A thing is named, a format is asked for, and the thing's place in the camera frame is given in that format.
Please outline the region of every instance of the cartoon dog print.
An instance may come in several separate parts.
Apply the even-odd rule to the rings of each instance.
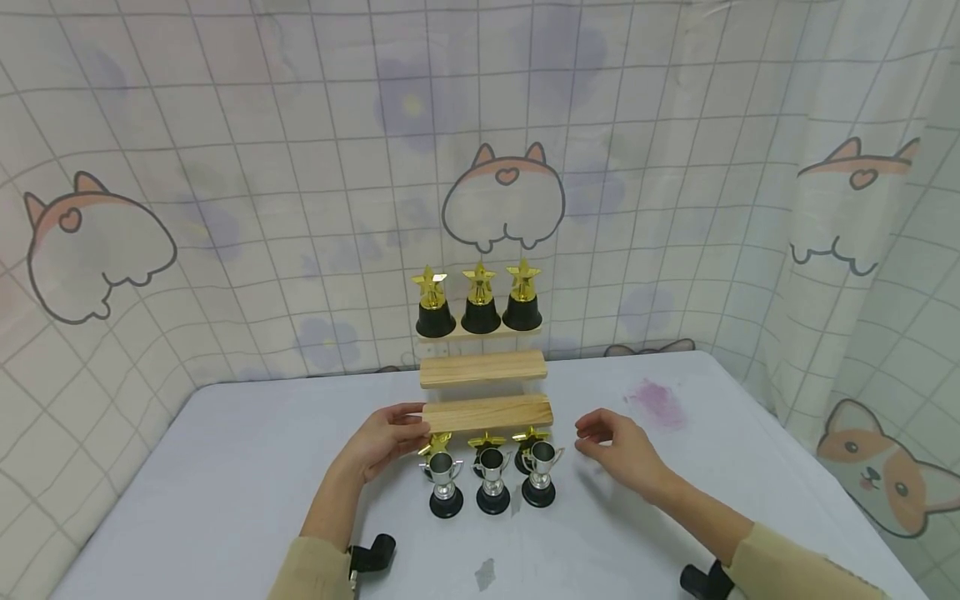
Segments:
[[[841,400],[830,413],[817,458],[894,536],[916,538],[926,530],[927,515],[960,509],[960,475],[916,460],[855,400]]]
[[[851,137],[803,168],[790,233],[794,262],[832,255],[856,276],[872,273],[896,213],[889,196],[898,193],[919,148],[917,137],[892,156],[864,155],[860,138]]]
[[[481,144],[446,195],[441,218],[453,239],[486,254],[504,239],[532,250],[557,230],[565,208],[564,186],[539,142],[525,156],[500,158]]]
[[[111,194],[78,171],[73,192],[44,204],[23,196],[34,236],[27,253],[30,282],[48,313],[67,324],[110,315],[112,289],[150,283],[177,260],[167,228],[147,208]]]

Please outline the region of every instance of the white tablecloth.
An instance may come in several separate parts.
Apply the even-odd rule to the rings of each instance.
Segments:
[[[644,379],[672,391],[680,424],[677,415],[671,424],[628,399]],[[543,390],[553,406],[554,443],[568,447],[554,469],[556,502],[546,509],[525,504],[522,475],[510,467],[511,508],[485,515],[474,500],[479,479],[465,467],[458,479],[464,509],[440,520],[427,506],[431,485],[417,457],[402,461],[364,492],[354,539],[366,545],[389,533],[397,550],[389,574],[365,580],[362,600],[522,590],[541,598],[688,598],[680,572],[688,563],[706,569],[706,549],[572,447],[573,422],[598,406],[630,414],[670,467],[744,515],[894,598],[924,598],[833,478],[708,354],[553,362]],[[264,598],[349,435],[375,408],[420,398],[426,395],[415,372],[198,391],[54,597]],[[463,439],[450,450],[472,460]],[[481,586],[476,572],[490,559],[494,579]]]

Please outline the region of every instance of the silver cup trophy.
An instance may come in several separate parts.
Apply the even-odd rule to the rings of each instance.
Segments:
[[[446,452],[437,452],[430,457],[426,465],[420,465],[429,472],[433,481],[430,510],[435,516],[451,518],[464,507],[464,493],[453,483],[463,465],[463,461],[454,461]]]
[[[510,464],[510,454],[504,456],[496,448],[487,448],[480,453],[483,483],[477,490],[477,505],[488,515],[499,515],[510,506],[510,491],[503,483],[503,471]]]
[[[531,506],[545,508],[553,504],[557,497],[557,488],[550,480],[550,469],[560,461],[564,449],[554,448],[550,442],[537,442],[530,448],[529,454],[522,457],[523,465],[530,469],[530,475],[521,488],[523,499]]]

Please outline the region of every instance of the wooden plank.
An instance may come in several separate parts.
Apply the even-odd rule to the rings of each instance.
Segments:
[[[544,379],[546,361],[537,349],[467,356],[434,356],[420,361],[424,390],[506,380]]]
[[[423,420],[435,433],[523,429],[553,424],[550,400],[543,394],[452,402],[428,402]]]
[[[508,326],[500,323],[500,327],[491,331],[490,333],[470,333],[460,324],[460,317],[457,317],[457,327],[447,333],[442,338],[426,338],[417,334],[417,337],[421,342],[425,344],[439,344],[440,342],[460,342],[462,340],[491,340],[494,338],[510,338],[519,335],[533,335],[535,333],[540,333],[541,325],[537,325],[535,329],[530,329],[529,331],[516,331],[515,329],[510,329]]]

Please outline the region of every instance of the beige sleeve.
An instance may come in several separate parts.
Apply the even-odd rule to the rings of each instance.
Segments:
[[[750,536],[736,547],[727,573],[750,600],[880,600],[886,597],[879,588],[827,557],[797,545],[760,523],[756,523]]]
[[[268,600],[353,600],[350,555],[327,540],[297,538],[276,576]]]

